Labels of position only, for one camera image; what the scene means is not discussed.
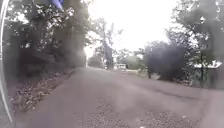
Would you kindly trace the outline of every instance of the paved road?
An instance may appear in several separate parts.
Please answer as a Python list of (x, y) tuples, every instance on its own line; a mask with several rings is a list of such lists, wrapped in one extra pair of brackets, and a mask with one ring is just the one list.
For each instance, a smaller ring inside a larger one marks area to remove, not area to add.
[(79, 69), (19, 128), (191, 128), (205, 115), (206, 90), (101, 69)]

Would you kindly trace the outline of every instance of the sky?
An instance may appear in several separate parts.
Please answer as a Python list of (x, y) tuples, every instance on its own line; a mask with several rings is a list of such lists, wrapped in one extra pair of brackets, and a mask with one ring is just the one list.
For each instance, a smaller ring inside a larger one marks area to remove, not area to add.
[(137, 50), (147, 42), (167, 40), (164, 30), (172, 26), (170, 17), (176, 3), (177, 0), (94, 0), (89, 13), (93, 19), (103, 17), (108, 24), (114, 23), (115, 29), (124, 30), (115, 49)]

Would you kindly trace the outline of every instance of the roadside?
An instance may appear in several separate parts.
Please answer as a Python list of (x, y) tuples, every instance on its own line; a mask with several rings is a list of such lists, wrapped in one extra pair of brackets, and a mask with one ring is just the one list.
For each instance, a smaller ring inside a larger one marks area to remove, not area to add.
[(14, 114), (35, 110), (35, 106), (45, 96), (52, 93), (61, 83), (68, 79), (74, 69), (64, 72), (52, 72), (44, 78), (34, 77), (20, 81), (17, 85), (8, 88), (8, 95)]
[(131, 70), (131, 69), (125, 69), (125, 70), (113, 70), (114, 72), (119, 72), (123, 74), (128, 74), (128, 75), (135, 75), (143, 78), (148, 78), (147, 75), (147, 70)]

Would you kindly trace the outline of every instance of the foliage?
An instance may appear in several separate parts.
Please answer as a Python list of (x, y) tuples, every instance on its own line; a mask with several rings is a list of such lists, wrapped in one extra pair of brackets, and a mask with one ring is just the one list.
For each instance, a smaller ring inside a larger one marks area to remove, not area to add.
[(30, 0), (10, 1), (3, 38), (6, 73), (33, 76), (85, 64), (83, 47), (91, 25), (88, 3), (68, 0), (63, 6), (61, 12)]
[(88, 66), (96, 67), (96, 68), (104, 68), (101, 56), (94, 55), (91, 58), (89, 58)]
[(174, 22), (179, 30), (188, 35), (188, 44), (195, 44), (194, 64), (201, 64), (201, 82), (204, 68), (214, 60), (224, 58), (223, 0), (180, 0), (173, 10)]
[(139, 56), (133, 54), (127, 49), (121, 49), (117, 53), (117, 63), (126, 64), (128, 69), (141, 69), (144, 68), (144, 61)]
[(110, 26), (106, 23), (103, 18), (97, 19), (93, 21), (92, 31), (94, 31), (97, 35), (99, 35), (98, 41), (101, 43), (99, 47), (101, 50), (101, 55), (105, 60), (105, 65), (107, 69), (113, 68), (114, 60), (113, 54), (116, 52), (112, 46), (114, 44), (114, 39), (116, 36), (122, 34), (123, 30), (116, 31), (114, 29), (114, 24), (112, 23)]
[(183, 79), (185, 76), (184, 68), (188, 62), (185, 56), (187, 50), (184, 45), (157, 41), (152, 42), (152, 45), (148, 47), (150, 51), (145, 58), (147, 59), (149, 76), (152, 73), (158, 73), (162, 80)]

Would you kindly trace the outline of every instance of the tree trunk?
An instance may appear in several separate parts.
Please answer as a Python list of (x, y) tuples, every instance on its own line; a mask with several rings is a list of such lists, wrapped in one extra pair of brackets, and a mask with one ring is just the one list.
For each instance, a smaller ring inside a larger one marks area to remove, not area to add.
[(148, 78), (151, 79), (151, 71), (150, 71), (150, 66), (147, 66), (147, 73), (148, 73)]
[(204, 84), (204, 65), (203, 65), (203, 54), (201, 53), (201, 80), (200, 85), (203, 88)]
[(103, 26), (103, 47), (104, 47), (107, 69), (112, 69), (113, 68), (112, 48), (110, 48), (110, 46), (108, 46), (106, 42), (105, 24)]

